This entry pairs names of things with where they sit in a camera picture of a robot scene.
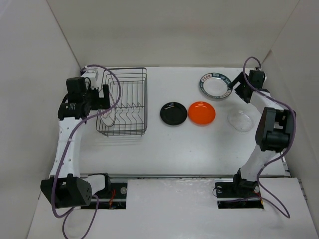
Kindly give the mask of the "white plate red characters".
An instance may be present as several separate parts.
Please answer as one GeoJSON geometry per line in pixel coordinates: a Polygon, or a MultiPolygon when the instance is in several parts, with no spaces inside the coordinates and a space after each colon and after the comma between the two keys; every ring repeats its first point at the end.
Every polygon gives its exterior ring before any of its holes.
{"type": "Polygon", "coordinates": [[[113,127],[116,121],[116,109],[112,109],[104,114],[98,116],[98,119],[102,122],[101,124],[105,127],[113,127]]]}

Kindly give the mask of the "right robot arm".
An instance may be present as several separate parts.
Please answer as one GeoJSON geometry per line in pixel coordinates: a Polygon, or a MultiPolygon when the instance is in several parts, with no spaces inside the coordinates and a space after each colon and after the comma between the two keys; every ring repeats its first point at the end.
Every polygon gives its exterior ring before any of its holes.
{"type": "Polygon", "coordinates": [[[266,164],[277,153],[289,149],[296,132],[296,113],[284,103],[273,99],[263,89],[266,75],[260,70],[241,72],[230,88],[246,103],[251,103],[261,118],[255,134],[256,146],[248,161],[237,171],[230,184],[235,197],[247,198],[259,189],[258,179],[266,164]]]}

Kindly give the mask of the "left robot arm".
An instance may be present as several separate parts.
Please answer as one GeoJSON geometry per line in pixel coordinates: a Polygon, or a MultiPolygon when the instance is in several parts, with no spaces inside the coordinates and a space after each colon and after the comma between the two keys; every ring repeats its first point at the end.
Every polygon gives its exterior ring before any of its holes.
{"type": "Polygon", "coordinates": [[[79,156],[83,129],[90,111],[108,110],[109,86],[94,85],[89,77],[74,77],[66,81],[67,94],[58,109],[59,139],[53,167],[40,189],[57,209],[89,206],[94,194],[105,198],[111,193],[107,173],[80,177],[79,156]]]}

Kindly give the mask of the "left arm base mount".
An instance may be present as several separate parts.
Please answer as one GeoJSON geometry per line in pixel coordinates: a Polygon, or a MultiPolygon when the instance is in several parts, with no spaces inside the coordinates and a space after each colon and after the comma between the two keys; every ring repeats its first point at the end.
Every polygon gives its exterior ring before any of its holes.
{"type": "Polygon", "coordinates": [[[127,205],[127,181],[113,181],[110,189],[103,189],[96,193],[99,198],[98,209],[124,210],[127,205]]]}

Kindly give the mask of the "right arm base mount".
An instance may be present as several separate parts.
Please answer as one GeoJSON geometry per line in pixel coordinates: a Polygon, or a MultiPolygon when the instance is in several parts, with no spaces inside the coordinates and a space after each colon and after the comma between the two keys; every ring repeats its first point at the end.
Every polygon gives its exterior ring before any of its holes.
{"type": "Polygon", "coordinates": [[[242,179],[239,173],[232,179],[216,179],[213,192],[217,197],[218,209],[264,208],[257,181],[242,179]]]}

